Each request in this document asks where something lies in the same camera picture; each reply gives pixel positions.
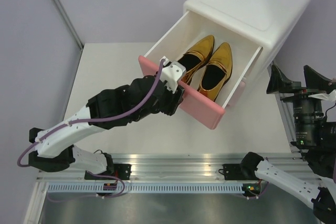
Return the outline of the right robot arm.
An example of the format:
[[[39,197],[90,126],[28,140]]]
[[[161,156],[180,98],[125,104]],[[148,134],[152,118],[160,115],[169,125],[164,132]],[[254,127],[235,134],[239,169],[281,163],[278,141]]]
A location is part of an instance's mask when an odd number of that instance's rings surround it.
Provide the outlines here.
[[[282,93],[284,103],[292,103],[295,141],[308,166],[323,182],[317,186],[304,182],[249,152],[240,163],[245,179],[269,182],[299,199],[322,223],[335,223],[335,122],[329,122],[322,101],[335,102],[335,80],[328,79],[308,65],[304,66],[306,85],[288,79],[272,65],[267,94]]]

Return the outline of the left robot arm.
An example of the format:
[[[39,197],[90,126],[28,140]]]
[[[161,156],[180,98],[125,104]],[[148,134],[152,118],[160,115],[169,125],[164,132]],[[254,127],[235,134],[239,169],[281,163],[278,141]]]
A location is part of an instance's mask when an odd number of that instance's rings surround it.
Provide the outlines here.
[[[93,134],[126,126],[150,114],[173,115],[183,101],[184,88],[169,90],[165,82],[154,76],[137,78],[131,84],[106,89],[88,100],[75,115],[48,130],[32,128],[30,142],[36,142],[28,154],[28,165],[44,172],[60,172],[76,168],[108,180],[115,175],[110,154],[91,153],[76,143]]]

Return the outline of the gold shoe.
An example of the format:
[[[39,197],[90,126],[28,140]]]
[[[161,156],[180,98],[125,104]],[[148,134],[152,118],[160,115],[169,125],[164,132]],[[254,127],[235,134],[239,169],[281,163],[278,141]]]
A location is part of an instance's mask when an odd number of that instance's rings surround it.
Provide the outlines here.
[[[233,71],[233,55],[229,43],[222,43],[211,56],[197,91],[211,101],[217,99]]]
[[[204,67],[212,56],[215,45],[215,37],[208,35],[195,43],[187,52],[178,60],[178,63],[186,69],[182,82],[190,84],[195,73]]]

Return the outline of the light pink drawer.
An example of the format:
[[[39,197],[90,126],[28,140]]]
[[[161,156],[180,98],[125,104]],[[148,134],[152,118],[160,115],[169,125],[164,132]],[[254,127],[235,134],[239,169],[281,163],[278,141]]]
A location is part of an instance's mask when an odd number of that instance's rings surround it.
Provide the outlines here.
[[[243,78],[242,81],[237,86],[237,88],[236,88],[235,92],[233,93],[231,99],[229,100],[228,106],[234,106],[238,102],[239,98],[241,97],[241,95],[244,92],[245,87],[246,87],[246,79]]]

